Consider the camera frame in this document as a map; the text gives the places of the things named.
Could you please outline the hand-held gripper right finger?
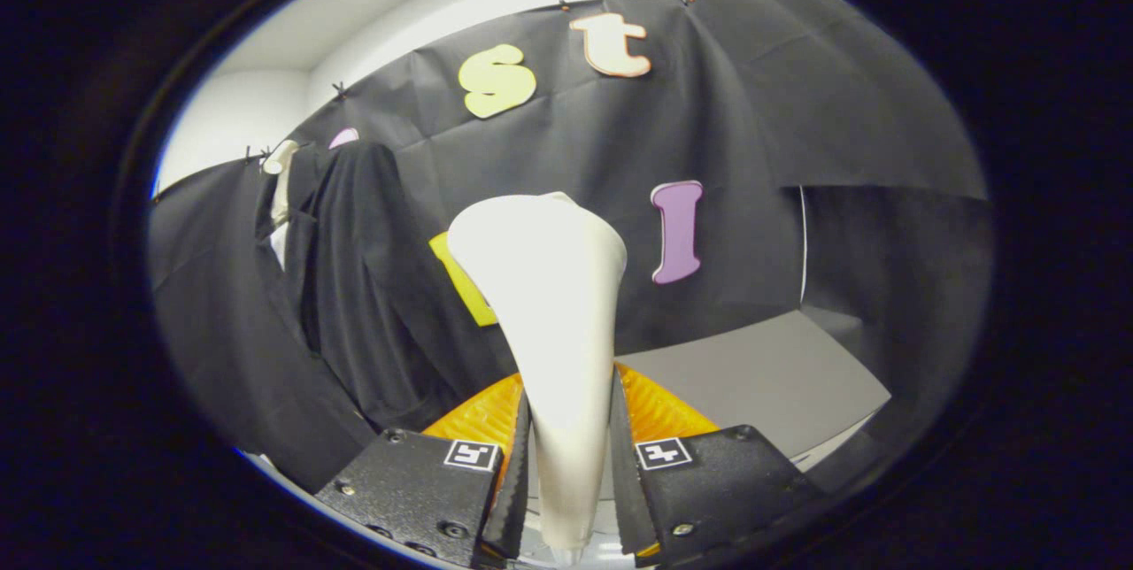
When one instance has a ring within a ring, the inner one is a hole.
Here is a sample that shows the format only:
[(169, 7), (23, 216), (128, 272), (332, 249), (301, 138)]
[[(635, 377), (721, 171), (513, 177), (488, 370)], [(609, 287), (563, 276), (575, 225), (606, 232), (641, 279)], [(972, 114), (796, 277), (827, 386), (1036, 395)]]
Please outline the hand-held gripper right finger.
[(617, 364), (608, 425), (614, 507), (636, 565), (685, 565), (761, 545), (823, 492), (758, 429), (719, 428)]

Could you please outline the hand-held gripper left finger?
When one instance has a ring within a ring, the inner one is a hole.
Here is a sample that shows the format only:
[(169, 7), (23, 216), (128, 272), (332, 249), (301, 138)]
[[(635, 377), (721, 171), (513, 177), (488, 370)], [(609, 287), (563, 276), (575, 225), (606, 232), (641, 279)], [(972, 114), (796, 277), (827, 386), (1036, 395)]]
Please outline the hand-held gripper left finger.
[(522, 380), (506, 376), (429, 428), (384, 429), (317, 497), (451, 565), (505, 567), (520, 554), (530, 424)]

